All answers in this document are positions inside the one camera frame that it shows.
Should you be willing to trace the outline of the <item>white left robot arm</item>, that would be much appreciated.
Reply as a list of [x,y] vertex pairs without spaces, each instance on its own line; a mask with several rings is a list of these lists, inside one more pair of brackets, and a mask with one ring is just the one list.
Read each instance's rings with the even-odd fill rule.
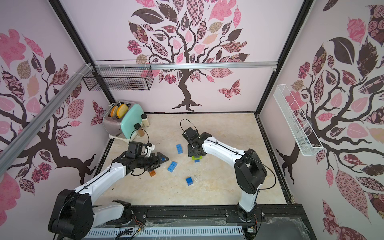
[[128,150],[112,160],[100,174],[73,189],[61,191],[56,199],[48,224],[51,233],[72,240],[83,239],[92,228],[110,221],[130,222],[133,218],[131,204],[114,200],[104,206],[96,206],[96,200],[113,184],[135,169],[151,172],[169,161],[162,153],[153,153],[155,146],[130,142]]

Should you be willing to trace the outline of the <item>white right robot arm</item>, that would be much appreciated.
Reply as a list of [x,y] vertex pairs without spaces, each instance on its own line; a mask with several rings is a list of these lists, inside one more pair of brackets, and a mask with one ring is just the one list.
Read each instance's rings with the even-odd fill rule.
[[206,132],[188,128],[182,136],[188,142],[189,157],[213,155],[235,170],[237,184],[242,190],[238,203],[238,215],[243,222],[249,222],[256,211],[257,196],[268,175],[265,165],[256,151],[239,150],[218,141]]

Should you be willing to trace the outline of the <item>blue small lego brick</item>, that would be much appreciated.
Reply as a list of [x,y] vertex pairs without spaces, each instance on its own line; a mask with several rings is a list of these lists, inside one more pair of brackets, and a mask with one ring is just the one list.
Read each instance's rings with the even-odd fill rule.
[[186,182],[187,182],[187,185],[188,185],[188,186],[191,186],[191,185],[194,183],[192,177],[188,177],[188,178],[186,178]]

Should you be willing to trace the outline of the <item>lime green lego brick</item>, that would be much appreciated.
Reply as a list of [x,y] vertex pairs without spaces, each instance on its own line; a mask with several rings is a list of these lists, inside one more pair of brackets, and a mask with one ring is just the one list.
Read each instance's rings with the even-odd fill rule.
[[198,157],[192,156],[192,160],[194,161],[201,160],[202,158],[203,158],[202,156],[198,156]]

